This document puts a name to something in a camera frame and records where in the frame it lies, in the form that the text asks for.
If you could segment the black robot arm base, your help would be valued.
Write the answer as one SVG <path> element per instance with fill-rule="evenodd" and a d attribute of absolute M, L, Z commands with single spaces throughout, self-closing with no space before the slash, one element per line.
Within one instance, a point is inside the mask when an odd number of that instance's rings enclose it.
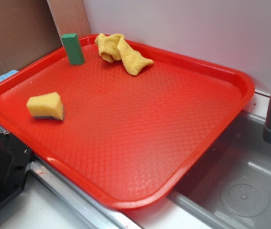
<path fill-rule="evenodd" d="M 12 133 L 0 133 L 0 208 L 23 192 L 32 150 Z"/>

